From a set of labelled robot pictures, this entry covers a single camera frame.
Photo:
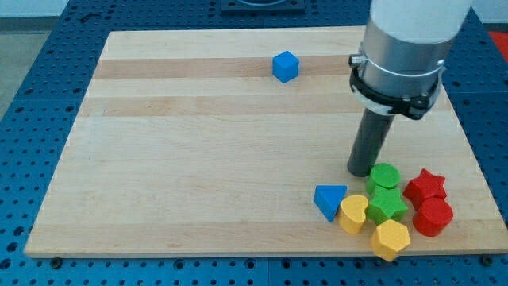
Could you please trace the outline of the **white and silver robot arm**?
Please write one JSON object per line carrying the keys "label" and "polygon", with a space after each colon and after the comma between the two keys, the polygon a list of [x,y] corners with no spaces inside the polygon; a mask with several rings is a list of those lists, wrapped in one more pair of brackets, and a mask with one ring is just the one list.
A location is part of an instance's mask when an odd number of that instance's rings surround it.
{"label": "white and silver robot arm", "polygon": [[472,0],[372,0],[360,78],[372,90],[414,97],[438,81]]}

